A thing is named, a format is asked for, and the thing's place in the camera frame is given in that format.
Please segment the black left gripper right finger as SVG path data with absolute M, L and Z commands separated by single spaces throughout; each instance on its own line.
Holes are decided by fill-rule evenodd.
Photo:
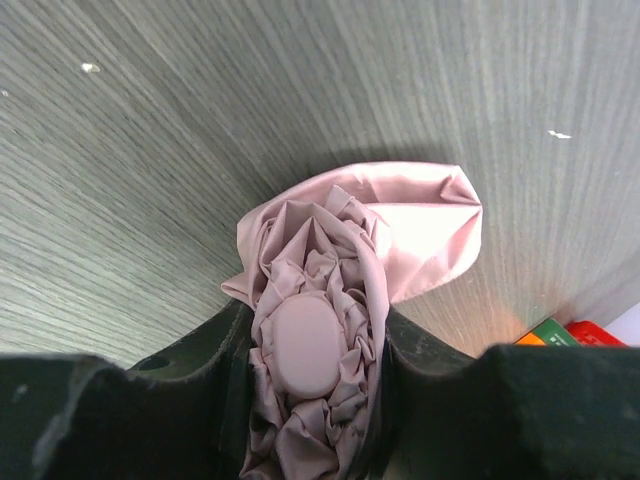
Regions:
M 376 479 L 635 479 L 635 348 L 498 344 L 471 358 L 397 311 Z

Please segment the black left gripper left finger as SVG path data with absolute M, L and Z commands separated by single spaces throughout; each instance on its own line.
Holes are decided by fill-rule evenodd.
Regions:
M 231 301 L 128 369 L 89 354 L 3 355 L 2 477 L 237 478 L 252 318 Z

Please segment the pink folding umbrella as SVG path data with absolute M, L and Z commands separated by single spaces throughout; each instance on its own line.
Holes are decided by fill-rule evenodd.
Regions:
M 244 479 L 351 479 L 380 419 L 393 304 L 466 272 L 483 210 L 455 165 L 331 170 L 246 214 L 240 274 L 223 291 L 254 313 Z

